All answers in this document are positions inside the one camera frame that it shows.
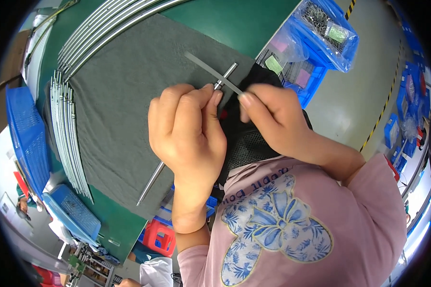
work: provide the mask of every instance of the cardboard box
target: cardboard box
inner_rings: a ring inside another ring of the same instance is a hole
[[[0,133],[8,125],[6,117],[6,83],[10,88],[21,86],[22,78],[20,76],[29,36],[30,30],[17,33],[2,65],[0,72]]]

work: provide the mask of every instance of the gray floor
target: gray floor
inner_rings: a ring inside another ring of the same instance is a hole
[[[348,9],[347,0],[336,0],[336,3],[344,11]],[[403,33],[390,8],[380,0],[357,1],[349,22],[360,38],[353,69],[348,73],[327,72],[306,111],[316,132],[359,150],[387,99]],[[399,72],[397,77],[387,111],[396,101]],[[389,114],[385,112],[363,149],[366,159],[374,154],[383,139]]]

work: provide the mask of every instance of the woman's right hand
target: woman's right hand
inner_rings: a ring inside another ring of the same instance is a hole
[[[252,120],[265,141],[276,152],[298,158],[313,133],[292,89],[256,83],[238,96],[241,120]]]

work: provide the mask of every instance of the pink label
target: pink label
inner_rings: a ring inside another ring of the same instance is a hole
[[[301,69],[299,72],[299,76],[297,76],[297,80],[295,80],[295,83],[298,84],[303,89],[305,89],[306,84],[308,83],[308,80],[310,79],[310,77],[311,75],[308,72]]]

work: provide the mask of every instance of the green label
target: green label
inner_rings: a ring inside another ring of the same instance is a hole
[[[278,61],[274,58],[273,55],[270,56],[267,60],[265,60],[265,65],[273,72],[276,73],[276,75],[279,75],[279,73],[283,70],[281,65],[278,63]]]

